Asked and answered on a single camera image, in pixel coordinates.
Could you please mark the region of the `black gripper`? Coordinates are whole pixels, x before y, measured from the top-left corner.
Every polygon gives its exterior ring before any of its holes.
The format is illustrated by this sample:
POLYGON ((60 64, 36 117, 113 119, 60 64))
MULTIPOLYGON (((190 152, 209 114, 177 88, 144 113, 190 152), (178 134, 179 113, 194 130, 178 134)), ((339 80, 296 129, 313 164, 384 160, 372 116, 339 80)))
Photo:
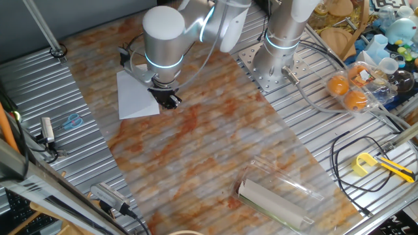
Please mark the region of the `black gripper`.
POLYGON ((178 89, 158 90, 156 87, 151 87, 148 88, 148 91, 155 97, 157 102, 161 103, 164 109, 175 109, 182 103, 182 100, 176 96, 178 89))

